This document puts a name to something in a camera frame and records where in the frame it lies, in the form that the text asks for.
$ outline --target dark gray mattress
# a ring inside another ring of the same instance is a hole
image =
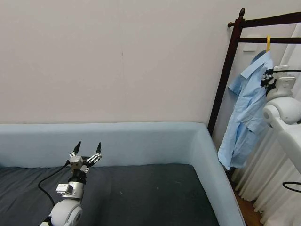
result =
[[[38,182],[58,168],[0,169],[0,225],[39,226],[51,212]],[[42,186],[55,202],[66,168]],[[79,226],[218,226],[192,166],[163,164],[94,167],[87,174]]]

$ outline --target clothes hanger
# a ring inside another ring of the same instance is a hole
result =
[[[270,44],[271,44],[271,36],[267,36],[267,52],[270,50]]]

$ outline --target bed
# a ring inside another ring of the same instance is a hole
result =
[[[0,225],[39,225],[51,211],[37,183],[74,146],[103,158],[90,169],[80,226],[243,226],[206,126],[192,122],[0,126]],[[70,168],[44,182],[55,202]]]

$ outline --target white curtain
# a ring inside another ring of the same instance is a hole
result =
[[[300,36],[301,24],[297,24],[293,37]],[[301,70],[301,45],[288,45],[280,65]],[[297,82],[293,94],[301,101],[300,74],[294,75]],[[284,181],[301,182],[301,174],[287,158],[272,129],[268,129],[257,144],[246,167],[236,169],[231,179],[237,183],[235,190],[243,199],[256,200],[254,211],[262,213],[261,223],[264,226],[301,225],[301,193],[282,186]]]

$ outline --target wooden clothes rack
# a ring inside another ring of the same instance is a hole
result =
[[[293,24],[301,22],[301,12],[290,13],[280,16],[272,16],[267,18],[245,20],[244,17],[245,8],[242,8],[239,13],[238,19],[235,22],[228,23],[228,27],[233,27],[230,43],[228,46],[227,55],[225,58],[224,66],[222,68],[220,82],[218,84],[217,92],[212,107],[210,120],[208,123],[208,131],[212,136],[218,112],[221,107],[222,98],[227,86],[229,74],[235,57],[235,53],[240,42],[252,42],[252,43],[267,43],[267,38],[241,38],[241,32],[246,27],[260,27],[278,24]],[[284,44],[301,44],[301,38],[271,38],[271,43],[284,43]]]

